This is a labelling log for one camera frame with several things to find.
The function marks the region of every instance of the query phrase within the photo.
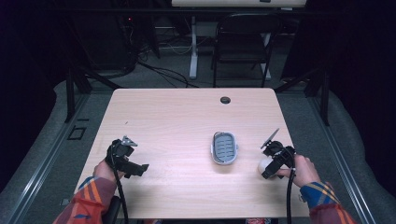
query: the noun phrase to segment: chair leg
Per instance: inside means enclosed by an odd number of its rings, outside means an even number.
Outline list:
[[[216,78],[217,78],[217,70],[218,70],[218,63],[216,60],[213,60],[213,88],[216,88]]]
[[[264,87],[265,84],[265,79],[267,78],[267,72],[268,72],[268,62],[265,64],[265,69],[264,72],[262,73],[262,88]]]

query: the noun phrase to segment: human hand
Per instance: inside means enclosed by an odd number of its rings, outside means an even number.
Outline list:
[[[294,156],[294,162],[296,172],[293,183],[295,185],[302,187],[312,182],[320,182],[320,177],[317,169],[315,169],[315,164],[309,160],[309,158],[296,154]],[[290,177],[290,169],[279,169],[276,174]]]
[[[95,168],[93,169],[93,175],[108,179],[116,183],[116,177],[114,176],[114,172],[105,161],[100,161],[99,164],[95,166]],[[121,179],[125,175],[125,173],[118,172],[118,175],[119,179]]]

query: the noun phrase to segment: black curtain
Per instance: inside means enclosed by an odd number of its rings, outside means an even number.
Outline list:
[[[351,32],[345,36],[346,44],[335,51],[336,60],[327,71],[330,89],[357,125],[365,159],[378,183],[393,196],[396,196],[393,186],[396,176],[388,171],[393,169],[396,157],[396,28],[392,15],[395,5],[391,1],[369,0],[353,3],[309,0],[307,5],[308,9],[340,11],[354,7],[354,12],[361,15],[353,27],[348,27]],[[282,77],[299,77],[317,68],[329,52],[334,52],[332,41],[346,22],[343,18],[302,20]]]
[[[29,151],[55,105],[53,87],[67,63],[37,2],[0,4],[1,157],[0,190]]]

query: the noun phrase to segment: black chair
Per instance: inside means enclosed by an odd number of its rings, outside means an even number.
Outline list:
[[[265,63],[262,87],[271,58],[274,37],[282,29],[282,20],[273,14],[236,13],[221,19],[216,30],[212,69],[216,87],[218,63]],[[264,44],[262,35],[269,35]]]

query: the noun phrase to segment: wire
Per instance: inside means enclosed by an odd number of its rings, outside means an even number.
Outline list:
[[[116,177],[117,187],[119,189],[120,199],[121,199],[121,203],[122,203],[122,211],[124,214],[125,224],[128,224],[128,211],[127,211],[127,207],[126,207],[125,196],[124,196],[123,190],[122,190],[122,184],[121,184],[120,178],[119,178],[119,173],[117,172],[116,164],[113,159],[113,149],[114,149],[114,147],[111,148],[111,168],[113,169],[114,176]]]
[[[174,87],[176,85],[171,83],[167,79],[167,77],[172,78],[172,79],[174,79],[176,81],[179,81],[181,83],[186,84],[185,88],[188,88],[188,87],[199,88],[198,86],[190,84],[190,82],[183,75],[181,75],[178,72],[175,72],[175,71],[172,71],[172,70],[169,70],[169,69],[166,69],[166,68],[160,68],[160,67],[151,66],[151,65],[148,65],[146,63],[141,63],[141,62],[137,62],[137,63],[142,65],[142,66],[144,66],[144,67],[146,67],[149,70],[152,70],[152,71],[156,72],[157,74],[162,76],[169,84],[171,84]]]
[[[290,170],[290,177],[289,177],[289,182],[288,182],[288,191],[287,191],[287,198],[286,198],[286,210],[287,210],[287,219],[288,219],[288,224],[291,224],[291,186],[293,184],[294,180],[294,175],[296,172],[295,168],[295,162],[294,162],[294,155],[291,154],[289,151],[288,153],[291,155],[292,160],[291,160],[291,170]]]

